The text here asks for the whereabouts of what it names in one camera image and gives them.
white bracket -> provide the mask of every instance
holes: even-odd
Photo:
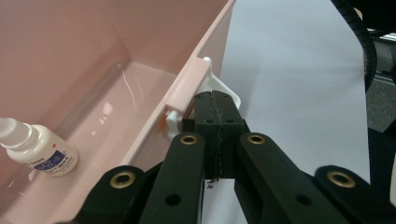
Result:
[[[212,60],[209,57],[204,57],[204,60],[210,62],[212,65]],[[233,97],[233,102],[236,107],[239,109],[241,105],[241,98],[233,92],[230,88],[228,88],[218,77],[213,74],[212,68],[207,72],[204,81],[202,82],[200,88],[195,94],[204,92],[204,91],[222,91],[229,94]],[[170,140],[172,140],[176,135],[181,133],[180,130],[180,122],[183,119],[183,115],[180,115],[176,110],[172,110],[167,113],[166,124],[168,126],[167,136]]]

white surface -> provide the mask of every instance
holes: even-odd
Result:
[[[334,164],[369,181],[362,73],[359,42],[331,1],[236,2],[221,79],[241,97],[250,130],[272,137],[303,171]],[[226,201],[233,188],[219,191],[226,197],[215,202],[205,191],[204,207],[239,217]]]

pink plastic bin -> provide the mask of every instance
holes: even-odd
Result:
[[[0,117],[49,127],[80,158],[51,177],[0,150],[0,223],[70,220],[104,172],[163,160],[166,114],[188,115],[205,56],[220,74],[233,4],[2,1]]]

